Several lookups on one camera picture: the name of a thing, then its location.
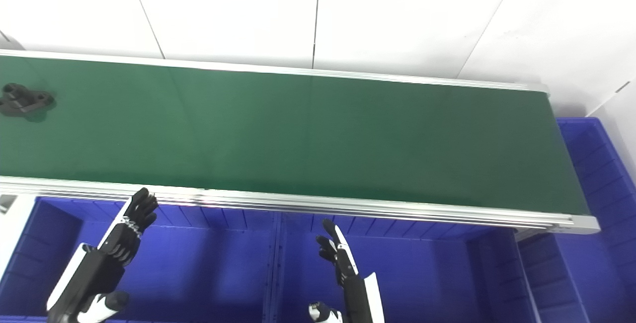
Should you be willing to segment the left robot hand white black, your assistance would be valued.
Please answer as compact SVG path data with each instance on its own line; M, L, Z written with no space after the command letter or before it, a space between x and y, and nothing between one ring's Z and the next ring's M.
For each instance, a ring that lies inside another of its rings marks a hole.
M46 301L48 323L104 323L129 304L117 289L157 218L158 201L141 188L121 207L97 246L81 243Z

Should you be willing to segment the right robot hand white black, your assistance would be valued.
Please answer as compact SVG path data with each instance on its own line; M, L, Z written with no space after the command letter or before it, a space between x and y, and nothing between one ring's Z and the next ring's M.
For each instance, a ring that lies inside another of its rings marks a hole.
M317 236L318 254L335 269L338 286L343 290L345 311L316 301L308 306L314 323L384 323L385 315L377 275L360 275L351 248L341 229L331 219L322 226L329 237Z

